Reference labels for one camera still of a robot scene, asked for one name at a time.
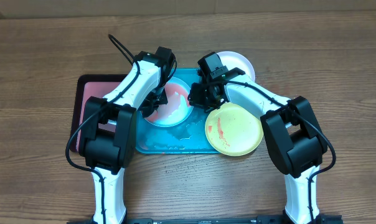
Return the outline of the light blue plate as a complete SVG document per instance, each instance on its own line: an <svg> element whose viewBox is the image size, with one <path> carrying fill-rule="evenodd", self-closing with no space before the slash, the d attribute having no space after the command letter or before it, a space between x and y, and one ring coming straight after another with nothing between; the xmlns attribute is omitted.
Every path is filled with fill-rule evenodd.
<svg viewBox="0 0 376 224"><path fill-rule="evenodd" d="M190 87L181 79L171 78L166 83L164 90L167 96L167 104L160 105L145 120L155 126L168 128L180 124L187 119L193 107L187 99Z"/></svg>

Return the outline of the white plate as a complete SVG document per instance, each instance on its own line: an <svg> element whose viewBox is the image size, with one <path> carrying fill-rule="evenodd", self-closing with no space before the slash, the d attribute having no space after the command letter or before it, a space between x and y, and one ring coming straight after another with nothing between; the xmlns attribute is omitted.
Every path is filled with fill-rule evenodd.
<svg viewBox="0 0 376 224"><path fill-rule="evenodd" d="M218 52L217 55L220 57L222 64L226 66L229 70L237 67L243 70L252 81L255 81L256 75L254 67L246 57L237 52L232 51Z"/></svg>

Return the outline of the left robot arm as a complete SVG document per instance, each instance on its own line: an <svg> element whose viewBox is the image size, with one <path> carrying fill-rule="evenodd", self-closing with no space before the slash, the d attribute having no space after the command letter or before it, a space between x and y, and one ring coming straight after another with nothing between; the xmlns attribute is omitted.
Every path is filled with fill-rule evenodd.
<svg viewBox="0 0 376 224"><path fill-rule="evenodd" d="M91 223L123 223L124 172L136 147L137 114L144 117L167 104L164 86L171 79L176 57L171 49L159 47L153 54L134 56L132 68L121 83L105 97L89 97L83 120L72 134L79 138L82 168L92 174L95 212Z"/></svg>

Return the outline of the yellow-green plate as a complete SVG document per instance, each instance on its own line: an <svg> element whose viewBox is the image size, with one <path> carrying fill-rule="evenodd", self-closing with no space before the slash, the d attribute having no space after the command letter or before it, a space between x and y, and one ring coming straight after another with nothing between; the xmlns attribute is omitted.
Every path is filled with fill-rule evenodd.
<svg viewBox="0 0 376 224"><path fill-rule="evenodd" d="M239 105L226 103L209 113L205 135L216 151L228 156L244 156L260 145L263 130L258 118Z"/></svg>

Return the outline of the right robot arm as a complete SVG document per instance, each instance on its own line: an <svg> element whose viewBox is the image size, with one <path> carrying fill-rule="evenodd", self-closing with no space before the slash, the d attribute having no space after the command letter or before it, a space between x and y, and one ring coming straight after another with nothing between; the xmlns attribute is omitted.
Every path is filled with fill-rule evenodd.
<svg viewBox="0 0 376 224"><path fill-rule="evenodd" d="M286 223L319 223L316 178L332 147L311 104L302 96L279 96L255 83L241 60L212 52L198 61L200 80L191 86L192 106L208 114L205 134L218 152L232 156L264 139L274 166L284 175Z"/></svg>

